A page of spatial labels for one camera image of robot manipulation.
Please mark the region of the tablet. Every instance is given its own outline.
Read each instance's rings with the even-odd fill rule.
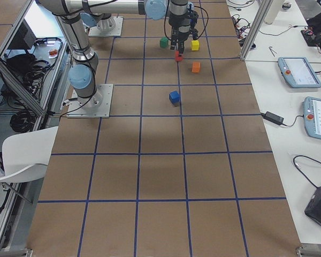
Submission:
[[[293,88],[318,88],[321,82],[305,57],[279,57],[278,66]]]
[[[321,139],[321,99],[307,97],[303,102],[303,114],[307,134]]]

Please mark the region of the cube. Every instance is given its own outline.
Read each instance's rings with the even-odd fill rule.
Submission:
[[[180,52],[179,51],[175,51],[175,61],[176,62],[182,62],[183,60],[183,55],[179,56]]]
[[[199,73],[200,69],[201,69],[201,63],[200,62],[193,62],[192,72]]]
[[[177,91],[173,91],[169,93],[169,99],[172,104],[176,104],[180,101],[181,97]]]
[[[200,48],[200,42],[198,40],[192,40],[192,51],[198,51]]]
[[[160,39],[159,46],[161,48],[167,48],[168,45],[169,45],[169,39],[167,39],[166,37],[163,37]]]

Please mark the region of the green cube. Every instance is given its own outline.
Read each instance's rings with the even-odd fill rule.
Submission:
[[[166,37],[163,37],[160,39],[159,46],[161,48],[167,48],[168,45],[169,45],[169,40]]]

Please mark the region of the red object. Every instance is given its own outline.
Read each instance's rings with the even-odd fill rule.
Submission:
[[[183,60],[183,55],[179,56],[179,52],[178,51],[175,51],[175,61],[176,62],[182,62]]]

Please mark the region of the orange cube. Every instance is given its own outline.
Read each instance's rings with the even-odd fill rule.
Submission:
[[[199,73],[201,68],[200,62],[193,62],[192,72],[193,73]]]

